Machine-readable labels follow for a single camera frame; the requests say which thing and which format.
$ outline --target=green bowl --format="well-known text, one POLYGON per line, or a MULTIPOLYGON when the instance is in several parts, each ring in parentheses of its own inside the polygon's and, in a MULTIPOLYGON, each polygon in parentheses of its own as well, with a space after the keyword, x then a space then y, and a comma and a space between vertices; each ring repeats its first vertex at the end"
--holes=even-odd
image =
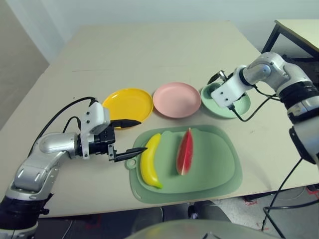
MULTIPOLYGON (((216 101, 210 96, 210 93, 218 87, 220 87, 220 83, 210 83, 201 90, 200 95, 203 104, 215 115, 228 119, 236 118, 236 115, 230 109, 227 107, 219 107, 216 101)), ((245 114, 250 108, 250 98, 247 93, 245 93, 245 96, 235 101, 234 105, 239 115, 245 114)))

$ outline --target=pink plate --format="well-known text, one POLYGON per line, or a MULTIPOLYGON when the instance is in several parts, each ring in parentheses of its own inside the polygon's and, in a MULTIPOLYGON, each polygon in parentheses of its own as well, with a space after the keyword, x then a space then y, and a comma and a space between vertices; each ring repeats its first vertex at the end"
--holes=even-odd
POLYGON ((198 110, 201 98, 193 86, 182 82, 172 82, 162 85, 155 91, 153 103, 163 115, 171 118, 183 118, 198 110))

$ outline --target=table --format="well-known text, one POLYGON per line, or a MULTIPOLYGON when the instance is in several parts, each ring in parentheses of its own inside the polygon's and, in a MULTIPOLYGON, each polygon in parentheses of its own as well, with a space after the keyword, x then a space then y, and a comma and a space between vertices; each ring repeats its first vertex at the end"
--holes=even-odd
POLYGON ((275 20, 275 23, 262 53, 271 51, 279 34, 282 34, 319 59, 319 19, 281 19, 275 20))
MULTIPOLYGON (((0 131, 0 196, 25 159, 33 140, 48 120, 74 99, 96 96, 103 101, 126 87, 151 94, 164 83, 181 81, 201 89, 223 69, 249 64, 259 52, 229 21, 206 23, 114 24, 85 26, 72 38, 0 131)), ((270 93, 260 84, 260 90, 270 93)), ((249 114, 265 99, 250 91, 249 114)), ((48 132, 62 131, 67 119, 81 116, 88 104, 63 113, 48 132)), ((184 119, 152 113, 141 125, 117 130, 118 152, 131 148, 138 135, 161 127, 212 124, 222 128, 237 149, 243 182, 235 192, 218 199, 276 190, 299 159, 290 140, 291 123, 283 104, 270 101, 248 123, 220 119, 201 108, 184 119)), ((76 131, 73 122, 69 131, 76 131)), ((302 162, 285 188, 319 182, 317 168, 302 162)), ((106 155, 67 161, 53 186, 47 217, 113 212, 154 207, 131 193, 129 172, 123 162, 106 155)))

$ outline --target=red watermelon flesh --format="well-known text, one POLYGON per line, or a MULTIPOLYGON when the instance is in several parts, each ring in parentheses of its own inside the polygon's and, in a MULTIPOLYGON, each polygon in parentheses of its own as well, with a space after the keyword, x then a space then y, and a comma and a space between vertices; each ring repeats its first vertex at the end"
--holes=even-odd
POLYGON ((178 149, 176 169, 179 175, 186 175, 189 172, 193 158, 193 148, 193 137, 189 128, 178 149))

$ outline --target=banana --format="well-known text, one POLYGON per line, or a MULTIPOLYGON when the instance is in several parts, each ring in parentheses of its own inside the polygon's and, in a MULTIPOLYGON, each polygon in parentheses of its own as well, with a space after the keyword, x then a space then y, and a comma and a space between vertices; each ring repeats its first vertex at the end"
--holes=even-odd
POLYGON ((141 174, 144 182, 150 186, 162 188, 154 167, 156 149, 160 143, 160 133, 153 135, 146 144, 147 150, 141 155, 141 174))

